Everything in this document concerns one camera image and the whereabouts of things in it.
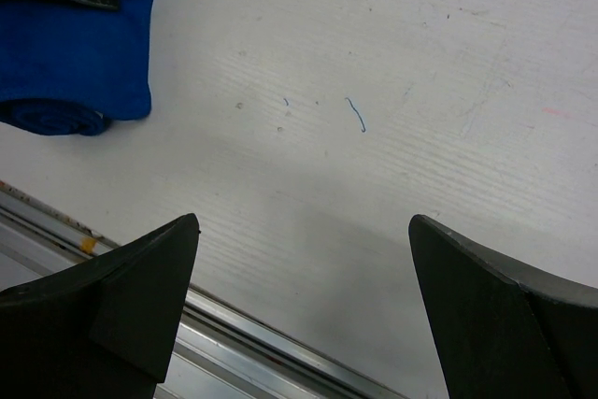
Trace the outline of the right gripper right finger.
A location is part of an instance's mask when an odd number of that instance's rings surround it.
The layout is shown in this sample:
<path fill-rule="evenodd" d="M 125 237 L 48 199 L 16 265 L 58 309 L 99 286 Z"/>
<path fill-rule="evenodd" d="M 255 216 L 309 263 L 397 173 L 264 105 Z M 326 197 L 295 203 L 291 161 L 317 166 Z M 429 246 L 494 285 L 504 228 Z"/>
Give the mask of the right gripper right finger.
<path fill-rule="evenodd" d="M 596 289 L 424 215 L 408 234 L 450 397 L 596 397 Z"/>

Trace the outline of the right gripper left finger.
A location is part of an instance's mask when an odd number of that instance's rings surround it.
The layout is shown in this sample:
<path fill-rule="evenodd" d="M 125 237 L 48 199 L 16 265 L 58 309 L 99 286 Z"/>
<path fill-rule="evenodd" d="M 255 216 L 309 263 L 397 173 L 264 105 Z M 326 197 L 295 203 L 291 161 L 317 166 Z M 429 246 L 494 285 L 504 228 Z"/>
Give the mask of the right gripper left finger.
<path fill-rule="evenodd" d="M 4 398 L 151 398 L 164 382 L 200 235 L 183 215 L 1 292 Z"/>

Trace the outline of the blue towel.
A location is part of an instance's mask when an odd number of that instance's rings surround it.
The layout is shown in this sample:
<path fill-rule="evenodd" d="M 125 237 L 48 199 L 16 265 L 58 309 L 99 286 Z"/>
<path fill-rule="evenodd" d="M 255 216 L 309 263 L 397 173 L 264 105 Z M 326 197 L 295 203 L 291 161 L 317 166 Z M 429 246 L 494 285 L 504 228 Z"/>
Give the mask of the blue towel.
<path fill-rule="evenodd" d="M 153 0 L 108 11 L 1 0 L 1 120 L 38 135 L 102 134 L 151 110 Z"/>

